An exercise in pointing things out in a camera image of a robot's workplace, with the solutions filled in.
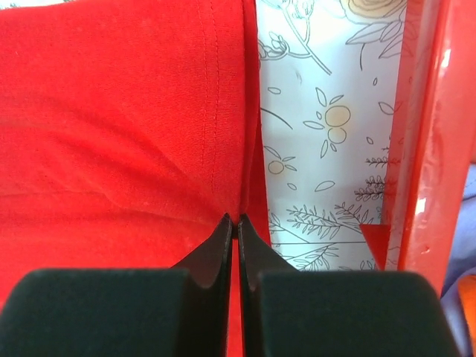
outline branch drawing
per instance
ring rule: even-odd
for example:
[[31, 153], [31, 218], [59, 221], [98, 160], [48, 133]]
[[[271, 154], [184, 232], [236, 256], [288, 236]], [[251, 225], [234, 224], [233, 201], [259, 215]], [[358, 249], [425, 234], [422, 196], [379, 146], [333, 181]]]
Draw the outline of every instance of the branch drawing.
[[[268, 1], [263, 0], [265, 4], [274, 9], [280, 10], [284, 16], [284, 19], [288, 23], [289, 28], [292, 33], [295, 35], [296, 40], [299, 41], [300, 45], [305, 50], [305, 54], [295, 54], [289, 50], [288, 43], [283, 39], [281, 35], [276, 35], [274, 33], [271, 36], [271, 46], [266, 46], [262, 42], [259, 43], [260, 48], [260, 59], [261, 60], [280, 60], [286, 55], [292, 56], [294, 58], [312, 58], [314, 62], [328, 75], [331, 75], [332, 72], [327, 68], [327, 66], [321, 61], [321, 59], [315, 54], [315, 52], [309, 47], [309, 40], [311, 36], [311, 22], [310, 17], [314, 11], [314, 1], [310, 0], [280, 0], [280, 1]], [[306, 22], [306, 33], [304, 37], [301, 36], [294, 19], [304, 20]]]
[[304, 238], [299, 237], [297, 234], [293, 233], [289, 229], [284, 228], [281, 225], [280, 219], [277, 218], [277, 216], [272, 212], [268, 215], [268, 226], [269, 226], [269, 233], [271, 235], [273, 235], [276, 232], [286, 232], [288, 234], [291, 234], [295, 238], [298, 238], [299, 240], [302, 240], [305, 243], [310, 243], [309, 240], [305, 240]]
[[365, 159], [365, 163], [369, 166], [383, 167], [388, 164], [388, 157], [383, 156], [381, 158], [367, 158]]
[[282, 117], [280, 117], [278, 114], [275, 114], [275, 113], [273, 113], [272, 111], [270, 111], [268, 109], [264, 109], [264, 108], [260, 108], [260, 109], [263, 112], [268, 113], [268, 114], [272, 115], [273, 117], [281, 120], [283, 123], [285, 123], [285, 125], [287, 125], [292, 130], [292, 126], [290, 126], [289, 123], [287, 121], [285, 121], [284, 119], [282, 119]]
[[354, 191], [356, 201], [366, 202], [369, 199], [372, 199], [373, 201], [383, 199], [385, 180], [383, 180], [381, 176], [377, 176], [376, 178], [371, 176], [365, 180], [365, 183], [367, 184], [365, 188], [359, 188]]
[[287, 258], [286, 261], [300, 271], [330, 270], [330, 264], [327, 259], [329, 257], [339, 257], [335, 253], [338, 248], [334, 247], [334, 244], [335, 243], [330, 243], [329, 245], [307, 251], [296, 257]]
[[293, 206], [292, 209], [287, 209], [292, 219], [288, 219], [287, 222], [293, 224], [293, 228], [300, 229], [302, 227], [302, 234], [308, 236], [314, 232], [317, 233], [319, 239], [327, 238], [332, 240], [341, 228], [350, 229], [356, 233], [361, 234], [360, 224], [371, 223], [373, 219], [368, 219], [368, 210], [361, 216], [359, 214], [361, 206], [355, 209], [356, 212], [352, 212], [354, 205], [349, 208], [345, 208], [345, 202], [342, 205], [335, 205], [336, 212], [322, 211], [322, 215], [317, 212], [317, 208], [308, 208], [303, 205], [301, 208]]

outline red fabric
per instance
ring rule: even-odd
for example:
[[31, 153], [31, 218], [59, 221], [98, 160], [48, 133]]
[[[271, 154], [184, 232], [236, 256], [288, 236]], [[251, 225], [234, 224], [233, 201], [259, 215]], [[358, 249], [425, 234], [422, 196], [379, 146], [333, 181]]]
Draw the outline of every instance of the red fabric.
[[254, 0], [79, 0], [0, 34], [0, 306], [36, 268], [170, 266], [225, 212], [268, 239]]

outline floral patterned paper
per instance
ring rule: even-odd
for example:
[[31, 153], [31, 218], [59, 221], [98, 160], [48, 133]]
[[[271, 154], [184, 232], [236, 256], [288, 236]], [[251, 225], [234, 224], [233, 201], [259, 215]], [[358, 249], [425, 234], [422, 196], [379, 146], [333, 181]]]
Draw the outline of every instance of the floral patterned paper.
[[301, 271], [374, 269], [406, 0], [257, 0], [273, 248]]

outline orange object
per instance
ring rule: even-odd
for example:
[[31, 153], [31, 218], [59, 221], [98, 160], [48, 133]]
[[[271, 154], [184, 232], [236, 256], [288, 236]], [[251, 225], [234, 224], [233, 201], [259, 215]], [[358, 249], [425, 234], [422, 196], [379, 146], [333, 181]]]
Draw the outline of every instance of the orange object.
[[468, 275], [458, 281], [461, 305], [468, 325], [473, 351], [476, 351], [476, 276]]
[[437, 292], [476, 139], [475, 16], [473, 1], [408, 0], [384, 227], [363, 229], [379, 268], [418, 272]]

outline fabric seam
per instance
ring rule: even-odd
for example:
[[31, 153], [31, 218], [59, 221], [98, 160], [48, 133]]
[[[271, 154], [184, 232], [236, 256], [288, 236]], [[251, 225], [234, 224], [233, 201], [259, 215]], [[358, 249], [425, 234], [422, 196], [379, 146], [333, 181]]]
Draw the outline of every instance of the fabric seam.
[[213, 118], [213, 161], [211, 167], [211, 191], [214, 192], [214, 176], [215, 176], [215, 163], [216, 163], [216, 121], [218, 117], [218, 104], [219, 104], [219, 59], [218, 59], [218, 36], [216, 33], [216, 21], [215, 11], [213, 9], [213, 0], [210, 0], [211, 18], [213, 20], [213, 32], [215, 35], [215, 55], [216, 55], [216, 102], [215, 102], [215, 115]]
[[202, 14], [200, 10], [200, 3], [199, 0], [195, 1], [197, 10], [199, 11], [199, 21], [200, 27], [202, 28], [202, 36], [203, 36], [203, 62], [205, 63], [205, 113], [204, 113], [204, 120], [203, 120], [203, 130], [202, 130], [202, 167], [203, 162], [205, 160], [205, 131], [207, 128], [207, 105], [208, 105], [208, 64], [207, 64], [207, 44], [205, 42], [205, 29], [203, 28], [203, 21], [202, 21]]

